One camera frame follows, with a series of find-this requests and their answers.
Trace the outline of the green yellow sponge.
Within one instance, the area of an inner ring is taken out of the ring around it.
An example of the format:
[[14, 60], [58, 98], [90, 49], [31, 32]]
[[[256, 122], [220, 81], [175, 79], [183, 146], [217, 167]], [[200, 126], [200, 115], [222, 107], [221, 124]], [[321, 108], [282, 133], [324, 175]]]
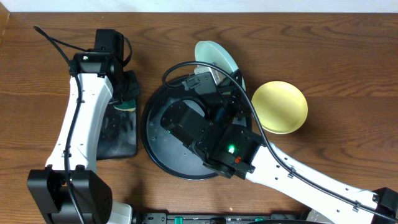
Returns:
[[136, 101], [135, 100], [123, 101], [121, 104], [114, 105], [113, 107], [119, 111], [135, 111]]

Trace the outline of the light green plate top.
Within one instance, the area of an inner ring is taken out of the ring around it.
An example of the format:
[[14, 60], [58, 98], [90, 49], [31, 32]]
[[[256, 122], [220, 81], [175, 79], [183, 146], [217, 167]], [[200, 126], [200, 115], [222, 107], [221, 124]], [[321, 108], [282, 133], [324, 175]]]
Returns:
[[199, 41], [194, 53], [196, 61], [214, 63], [228, 73], [238, 69], [232, 56], [220, 44], [211, 40]]

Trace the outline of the yellow plate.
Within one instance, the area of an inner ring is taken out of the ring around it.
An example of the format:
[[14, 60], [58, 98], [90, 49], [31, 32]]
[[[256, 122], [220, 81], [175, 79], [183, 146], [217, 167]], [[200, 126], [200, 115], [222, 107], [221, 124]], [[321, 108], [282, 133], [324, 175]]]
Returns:
[[289, 134], [298, 130], [308, 116], [304, 94], [294, 85], [271, 81], [253, 94], [252, 105], [263, 129], [274, 134]]

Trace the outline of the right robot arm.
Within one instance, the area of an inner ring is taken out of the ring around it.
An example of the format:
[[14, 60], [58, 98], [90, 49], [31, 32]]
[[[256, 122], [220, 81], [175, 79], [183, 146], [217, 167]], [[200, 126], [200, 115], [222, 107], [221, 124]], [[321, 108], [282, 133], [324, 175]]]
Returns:
[[333, 223], [397, 223], [397, 192], [358, 189], [291, 158], [263, 132], [207, 119], [182, 101], [170, 105], [161, 125], [190, 146], [218, 175], [268, 186], [320, 212]]

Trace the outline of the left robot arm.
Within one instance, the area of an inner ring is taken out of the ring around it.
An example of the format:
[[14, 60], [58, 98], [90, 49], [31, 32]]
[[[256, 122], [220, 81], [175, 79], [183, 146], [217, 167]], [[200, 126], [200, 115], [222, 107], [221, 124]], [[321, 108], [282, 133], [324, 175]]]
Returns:
[[127, 83], [114, 53], [77, 53], [70, 97], [57, 143], [43, 169], [29, 172], [27, 186], [46, 223], [132, 223], [133, 207], [113, 200], [97, 175], [97, 148], [106, 107]]

